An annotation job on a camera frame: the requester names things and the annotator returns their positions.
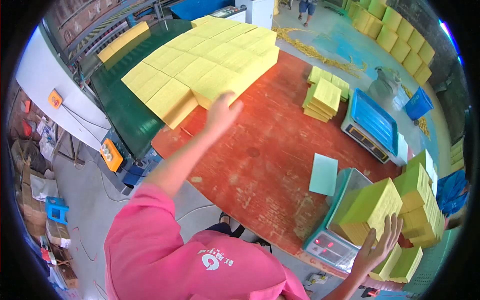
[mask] green conveyor belt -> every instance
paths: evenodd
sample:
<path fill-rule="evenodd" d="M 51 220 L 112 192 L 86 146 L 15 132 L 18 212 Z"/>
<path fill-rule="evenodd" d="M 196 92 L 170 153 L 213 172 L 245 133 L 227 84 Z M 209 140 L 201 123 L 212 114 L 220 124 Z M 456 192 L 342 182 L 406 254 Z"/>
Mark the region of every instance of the green conveyor belt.
<path fill-rule="evenodd" d="M 134 158 L 143 158 L 150 142 L 165 125 L 121 81 L 122 77 L 161 45 L 188 31 L 186 20 L 166 20 L 150 28 L 151 36 L 125 55 L 112 68 L 100 66 L 91 76 L 98 98 L 117 134 Z"/>

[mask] blue bin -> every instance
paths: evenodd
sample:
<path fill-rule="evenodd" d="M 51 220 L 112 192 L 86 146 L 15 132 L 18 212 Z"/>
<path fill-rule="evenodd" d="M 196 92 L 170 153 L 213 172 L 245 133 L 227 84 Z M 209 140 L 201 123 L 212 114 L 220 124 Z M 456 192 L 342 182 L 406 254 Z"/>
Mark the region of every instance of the blue bin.
<path fill-rule="evenodd" d="M 405 111 L 413 121 L 420 119 L 432 108 L 432 101 L 421 87 L 419 87 L 412 98 L 405 104 Z"/>

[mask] black sandal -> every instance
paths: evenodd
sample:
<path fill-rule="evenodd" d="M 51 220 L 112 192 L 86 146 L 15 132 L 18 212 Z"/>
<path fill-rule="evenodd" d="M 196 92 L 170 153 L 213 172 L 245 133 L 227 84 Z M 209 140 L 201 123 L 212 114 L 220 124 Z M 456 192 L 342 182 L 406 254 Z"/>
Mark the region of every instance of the black sandal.
<path fill-rule="evenodd" d="M 270 245 L 270 243 L 267 242 L 267 241 L 265 241 L 264 239 L 258 238 L 258 239 L 256 239 L 253 243 L 254 243 L 254 244 L 259 243 L 262 248 L 265 247 L 265 246 L 270 247 L 270 253 L 272 253 L 272 245 Z"/>
<path fill-rule="evenodd" d="M 232 219 L 229 215 L 227 215 L 226 213 L 222 212 L 220 214 L 220 218 L 218 218 L 218 222 L 219 223 L 222 223 L 222 221 L 220 221 L 223 217 L 227 216 L 228 217 L 228 224 L 230 224 L 230 220 Z"/>

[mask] person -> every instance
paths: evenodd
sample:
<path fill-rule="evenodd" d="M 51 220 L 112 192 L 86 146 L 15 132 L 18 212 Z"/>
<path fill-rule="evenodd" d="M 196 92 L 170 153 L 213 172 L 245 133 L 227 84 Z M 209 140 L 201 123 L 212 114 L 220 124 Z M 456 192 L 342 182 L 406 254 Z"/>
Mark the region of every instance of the person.
<path fill-rule="evenodd" d="M 317 8 L 318 0 L 300 0 L 299 3 L 299 21 L 303 18 L 303 13 L 308 10 L 307 21 L 303 24 L 303 26 L 308 27 L 308 22 L 312 19 L 313 13 Z"/>
<path fill-rule="evenodd" d="M 212 104 L 205 127 L 154 169 L 114 218 L 104 244 L 109 299 L 309 299 L 293 272 L 259 244 L 218 228 L 202 230 L 187 243 L 180 236 L 172 197 L 242 111 L 239 100 L 228 107 L 233 96 L 224 93 Z M 221 227 L 228 222 L 223 214 Z M 372 229 L 351 274 L 324 299 L 349 299 L 391 251 L 401 228 L 401 220 L 387 216 L 374 249 Z"/>

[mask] person's right hand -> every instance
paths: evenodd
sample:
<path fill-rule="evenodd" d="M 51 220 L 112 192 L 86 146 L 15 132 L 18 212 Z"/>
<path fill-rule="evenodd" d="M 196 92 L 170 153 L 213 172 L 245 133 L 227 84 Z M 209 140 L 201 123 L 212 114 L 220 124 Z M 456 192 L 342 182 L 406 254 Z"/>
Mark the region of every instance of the person's right hand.
<path fill-rule="evenodd" d="M 217 139 L 227 131 L 243 109 L 243 102 L 235 101 L 230 107 L 228 102 L 235 96 L 234 92 L 225 92 L 218 96 L 207 112 L 205 132 Z"/>
<path fill-rule="evenodd" d="M 397 219 L 396 214 L 393 214 L 391 219 L 386 216 L 384 233 L 374 249 L 372 246 L 375 242 L 376 231 L 372 228 L 355 258 L 351 274 L 366 276 L 368 272 L 378 266 L 395 246 L 402 227 L 403 219 Z"/>

